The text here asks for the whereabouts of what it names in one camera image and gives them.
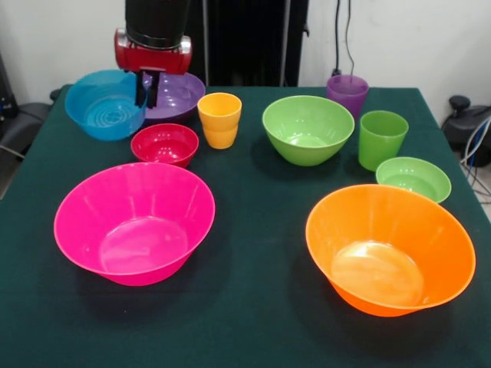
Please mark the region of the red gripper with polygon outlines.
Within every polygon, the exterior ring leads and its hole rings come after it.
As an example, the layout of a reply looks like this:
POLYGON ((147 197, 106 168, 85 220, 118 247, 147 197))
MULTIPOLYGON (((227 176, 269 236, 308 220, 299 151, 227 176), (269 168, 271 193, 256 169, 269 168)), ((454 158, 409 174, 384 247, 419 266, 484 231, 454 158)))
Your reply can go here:
POLYGON ((144 106, 147 98, 147 89, 144 83, 143 72, 149 73, 150 86, 148 89, 148 107, 157 105, 159 73, 185 74, 190 66, 193 47, 191 40, 182 40, 174 49, 157 50, 144 48, 127 40, 114 42, 117 66, 124 71, 135 72, 136 94, 135 104, 144 106))

